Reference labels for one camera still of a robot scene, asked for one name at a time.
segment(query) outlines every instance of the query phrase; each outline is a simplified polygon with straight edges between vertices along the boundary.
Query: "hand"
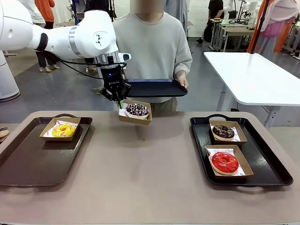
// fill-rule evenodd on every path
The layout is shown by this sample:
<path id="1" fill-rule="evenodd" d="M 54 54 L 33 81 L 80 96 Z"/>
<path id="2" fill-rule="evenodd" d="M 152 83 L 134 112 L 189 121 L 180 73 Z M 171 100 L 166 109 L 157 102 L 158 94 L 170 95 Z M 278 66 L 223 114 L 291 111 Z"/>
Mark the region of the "hand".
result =
<path id="1" fill-rule="evenodd" d="M 175 75 L 176 80 L 178 83 L 184 87 L 185 89 L 188 89 L 188 81 L 187 81 L 187 73 L 184 70 L 180 70 Z"/>

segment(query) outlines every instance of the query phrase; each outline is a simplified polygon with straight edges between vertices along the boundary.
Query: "black tray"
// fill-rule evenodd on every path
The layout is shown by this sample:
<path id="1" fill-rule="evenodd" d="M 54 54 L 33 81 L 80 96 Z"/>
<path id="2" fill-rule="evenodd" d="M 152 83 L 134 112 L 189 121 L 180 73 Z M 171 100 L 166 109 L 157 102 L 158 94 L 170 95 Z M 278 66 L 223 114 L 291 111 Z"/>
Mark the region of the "black tray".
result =
<path id="1" fill-rule="evenodd" d="M 126 80 L 131 85 L 130 98 L 182 97 L 188 91 L 175 80 Z"/>
<path id="2" fill-rule="evenodd" d="M 75 117 L 61 114 L 57 117 Z M 53 117 L 39 117 L 0 155 L 0 186 L 55 186 L 66 178 L 92 118 L 83 117 L 71 142 L 45 142 L 39 137 Z"/>
<path id="3" fill-rule="evenodd" d="M 206 145 L 214 144 L 211 141 L 214 139 L 210 129 L 210 118 L 212 117 L 223 117 L 228 121 L 239 123 L 247 138 L 247 143 L 240 146 L 240 150 L 250 165 L 254 173 L 253 176 L 243 179 L 216 179 L 205 150 Z M 206 118 L 191 118 L 190 121 L 206 176 L 212 183 L 244 187 L 288 186 L 293 183 L 293 178 L 289 172 L 247 119 L 229 118 L 215 114 Z"/>

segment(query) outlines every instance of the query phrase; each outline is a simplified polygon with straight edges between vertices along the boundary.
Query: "white brick wall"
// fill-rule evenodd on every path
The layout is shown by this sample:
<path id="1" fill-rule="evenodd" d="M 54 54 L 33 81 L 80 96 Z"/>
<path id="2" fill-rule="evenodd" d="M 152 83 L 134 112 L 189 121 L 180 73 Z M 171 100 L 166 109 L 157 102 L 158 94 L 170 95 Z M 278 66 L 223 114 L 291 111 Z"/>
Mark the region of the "white brick wall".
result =
<path id="1" fill-rule="evenodd" d="M 190 37 L 200 37 L 208 19 L 208 4 L 209 0 L 190 0 L 189 12 L 187 19 L 194 25 L 189 26 L 188 35 Z M 224 6 L 227 5 L 228 0 L 223 0 Z M 129 12 L 130 0 L 115 0 L 115 8 L 117 16 L 123 16 Z M 240 2 L 237 2 L 237 8 L 240 7 Z"/>

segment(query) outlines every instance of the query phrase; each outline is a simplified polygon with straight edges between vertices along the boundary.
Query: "donut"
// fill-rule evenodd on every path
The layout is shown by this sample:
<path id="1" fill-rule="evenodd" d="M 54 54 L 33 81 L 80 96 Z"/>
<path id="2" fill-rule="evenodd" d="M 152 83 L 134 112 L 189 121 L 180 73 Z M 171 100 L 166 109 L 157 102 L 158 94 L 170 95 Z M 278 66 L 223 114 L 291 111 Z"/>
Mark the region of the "donut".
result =
<path id="1" fill-rule="evenodd" d="M 212 168 L 220 174 L 232 175 L 239 168 L 236 157 L 226 152 L 217 152 L 211 157 Z"/>
<path id="2" fill-rule="evenodd" d="M 54 137 L 71 137 L 76 127 L 71 124 L 62 124 L 53 128 L 52 135 Z"/>
<path id="3" fill-rule="evenodd" d="M 234 139 L 234 131 L 226 125 L 215 125 L 212 132 L 214 136 L 221 141 L 232 141 Z"/>
<path id="4" fill-rule="evenodd" d="M 130 118 L 145 120 L 149 116 L 149 109 L 142 104 L 128 104 L 126 115 Z"/>

